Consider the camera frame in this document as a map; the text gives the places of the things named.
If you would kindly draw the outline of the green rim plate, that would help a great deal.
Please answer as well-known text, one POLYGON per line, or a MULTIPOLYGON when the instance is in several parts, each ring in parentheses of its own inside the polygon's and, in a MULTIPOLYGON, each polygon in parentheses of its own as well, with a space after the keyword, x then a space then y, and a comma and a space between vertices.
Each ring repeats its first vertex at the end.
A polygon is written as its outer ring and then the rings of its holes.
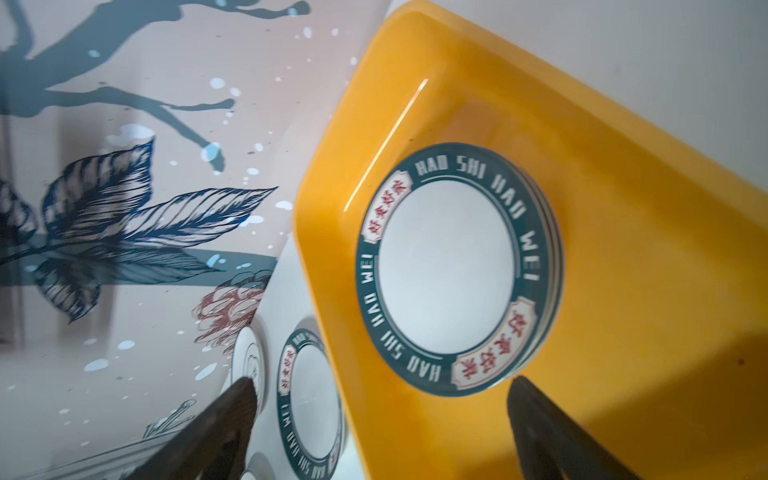
POLYGON ((284 451, 299 479, 330 479, 342 453, 346 425, 321 338, 297 328, 278 362, 278 426, 284 451))
POLYGON ((406 157, 372 196, 357 299, 402 380, 463 397, 512 377, 541 349, 564 267, 554 212, 532 177, 489 149, 442 143, 406 157))

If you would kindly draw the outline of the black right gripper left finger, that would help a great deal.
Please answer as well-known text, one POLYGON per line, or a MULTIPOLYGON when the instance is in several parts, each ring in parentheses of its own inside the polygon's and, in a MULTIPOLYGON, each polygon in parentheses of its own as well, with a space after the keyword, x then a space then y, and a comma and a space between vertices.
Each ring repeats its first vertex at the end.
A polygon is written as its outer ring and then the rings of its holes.
POLYGON ((131 479, 238 479, 258 396, 248 377, 235 381, 178 435, 129 475, 131 479))

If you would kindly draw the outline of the green rim plate back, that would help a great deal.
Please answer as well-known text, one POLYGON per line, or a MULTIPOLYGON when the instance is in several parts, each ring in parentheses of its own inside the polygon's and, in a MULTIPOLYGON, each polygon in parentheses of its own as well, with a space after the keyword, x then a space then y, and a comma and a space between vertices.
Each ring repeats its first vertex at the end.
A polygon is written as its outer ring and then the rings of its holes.
POLYGON ((321 338, 297 328, 278 362, 278 426, 284 451, 299 479, 330 479, 342 453, 346 425, 321 338))

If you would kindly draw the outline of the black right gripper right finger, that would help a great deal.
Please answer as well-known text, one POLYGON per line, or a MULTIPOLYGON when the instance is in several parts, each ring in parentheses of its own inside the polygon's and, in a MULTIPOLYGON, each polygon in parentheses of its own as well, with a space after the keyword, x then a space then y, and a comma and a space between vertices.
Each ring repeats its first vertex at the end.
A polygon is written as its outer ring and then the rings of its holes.
POLYGON ((524 376, 507 413, 525 479, 639 479, 524 376))

